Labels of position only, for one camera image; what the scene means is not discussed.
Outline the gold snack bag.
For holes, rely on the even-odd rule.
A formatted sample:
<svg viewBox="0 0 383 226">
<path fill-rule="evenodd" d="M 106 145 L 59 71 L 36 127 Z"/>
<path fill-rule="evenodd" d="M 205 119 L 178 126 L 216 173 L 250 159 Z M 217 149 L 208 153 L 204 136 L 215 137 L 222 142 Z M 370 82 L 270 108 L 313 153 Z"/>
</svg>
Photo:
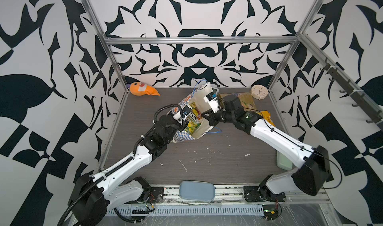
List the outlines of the gold snack bag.
<svg viewBox="0 0 383 226">
<path fill-rule="evenodd" d="M 241 105 L 245 109 L 250 109 L 250 110 L 257 110 L 253 97 L 249 92 L 242 92 L 242 93 L 221 93 L 219 94 L 220 100 L 222 100 L 224 97 L 228 95 L 233 95 L 238 97 L 238 99 L 241 102 Z"/>
</svg>

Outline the blue checkered paper bag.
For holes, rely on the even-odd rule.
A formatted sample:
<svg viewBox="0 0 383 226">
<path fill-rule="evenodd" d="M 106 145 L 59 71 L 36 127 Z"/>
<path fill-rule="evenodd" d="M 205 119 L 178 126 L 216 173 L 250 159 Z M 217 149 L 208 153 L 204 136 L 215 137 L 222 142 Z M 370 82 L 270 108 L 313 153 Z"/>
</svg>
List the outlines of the blue checkered paper bag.
<svg viewBox="0 0 383 226">
<path fill-rule="evenodd" d="M 211 86 L 207 80 L 201 80 L 194 86 L 192 93 L 190 93 L 187 97 L 185 97 L 180 103 L 180 107 L 183 109 L 184 106 L 190 105 L 191 108 L 197 108 L 201 116 L 208 110 L 210 110 L 210 106 L 205 103 L 204 97 L 213 92 L 217 95 L 218 89 Z M 202 116 L 200 126 L 193 132 L 192 135 L 189 135 L 186 130 L 182 132 L 177 132 L 173 137 L 172 142 L 180 143 L 183 141 L 192 141 L 201 138 L 202 136 L 209 133 L 209 131 L 213 127 L 209 125 L 209 122 Z"/>
</svg>

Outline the yellow orange candy bag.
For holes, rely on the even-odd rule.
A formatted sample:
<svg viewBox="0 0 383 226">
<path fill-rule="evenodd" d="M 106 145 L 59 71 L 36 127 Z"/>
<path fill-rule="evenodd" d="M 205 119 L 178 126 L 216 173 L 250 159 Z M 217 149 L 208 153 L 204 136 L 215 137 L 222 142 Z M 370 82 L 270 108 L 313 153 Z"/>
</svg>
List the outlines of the yellow orange candy bag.
<svg viewBox="0 0 383 226">
<path fill-rule="evenodd" d="M 271 124 L 272 126 L 275 126 L 272 119 L 271 119 L 271 115 L 268 111 L 261 111 L 260 114 L 263 116 L 263 118 L 269 123 Z"/>
</svg>

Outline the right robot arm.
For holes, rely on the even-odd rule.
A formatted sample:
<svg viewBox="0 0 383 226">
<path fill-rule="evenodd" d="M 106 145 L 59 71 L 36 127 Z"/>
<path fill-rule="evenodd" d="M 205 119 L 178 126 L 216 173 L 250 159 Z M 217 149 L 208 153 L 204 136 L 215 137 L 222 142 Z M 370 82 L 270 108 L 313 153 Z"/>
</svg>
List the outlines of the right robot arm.
<svg viewBox="0 0 383 226">
<path fill-rule="evenodd" d="M 257 138 L 287 157 L 294 169 L 278 175 L 271 175 L 259 185 L 260 197 L 269 200 L 286 192 L 300 190 L 315 196 L 332 175 L 328 151 L 300 142 L 270 124 L 260 111 L 244 108 L 239 98 L 227 95 L 222 99 L 214 93 L 204 97 L 210 109 L 202 116 L 211 126 L 231 123 L 236 129 Z"/>
</svg>

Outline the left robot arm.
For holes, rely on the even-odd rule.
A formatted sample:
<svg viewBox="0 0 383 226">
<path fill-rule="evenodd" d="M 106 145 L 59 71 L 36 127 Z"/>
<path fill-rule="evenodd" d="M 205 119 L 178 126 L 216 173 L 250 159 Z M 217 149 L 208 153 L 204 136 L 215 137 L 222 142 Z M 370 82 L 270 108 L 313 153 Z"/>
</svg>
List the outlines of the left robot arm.
<svg viewBox="0 0 383 226">
<path fill-rule="evenodd" d="M 126 202 L 142 199 L 148 184 L 144 180 L 122 183 L 133 173 L 159 157 L 173 140 L 177 132 L 188 126 L 186 116 L 176 118 L 162 115 L 154 120 L 151 129 L 136 142 L 128 156 L 95 175 L 81 176 L 72 191 L 68 208 L 58 221 L 62 226 L 69 214 L 73 214 L 78 225 L 95 226 L 106 213 Z"/>
</svg>

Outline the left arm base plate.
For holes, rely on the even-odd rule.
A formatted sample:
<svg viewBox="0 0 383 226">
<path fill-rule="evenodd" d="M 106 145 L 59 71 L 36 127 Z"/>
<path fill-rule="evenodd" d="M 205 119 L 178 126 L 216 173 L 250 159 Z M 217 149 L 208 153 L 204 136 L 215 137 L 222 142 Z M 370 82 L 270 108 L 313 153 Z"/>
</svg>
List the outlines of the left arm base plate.
<svg viewBox="0 0 383 226">
<path fill-rule="evenodd" d="M 147 204 L 160 203 L 164 199 L 164 187 L 151 187 L 145 202 Z"/>
</svg>

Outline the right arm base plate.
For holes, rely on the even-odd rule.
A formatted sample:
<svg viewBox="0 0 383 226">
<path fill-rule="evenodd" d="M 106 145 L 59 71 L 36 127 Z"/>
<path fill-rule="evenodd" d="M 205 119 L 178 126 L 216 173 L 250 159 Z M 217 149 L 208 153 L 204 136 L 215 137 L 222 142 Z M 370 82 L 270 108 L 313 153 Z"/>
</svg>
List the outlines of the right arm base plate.
<svg viewBox="0 0 383 226">
<path fill-rule="evenodd" d="M 244 186 L 243 195 L 245 201 L 249 203 L 256 202 L 284 202 L 285 193 L 274 194 L 268 188 L 261 186 Z"/>
</svg>

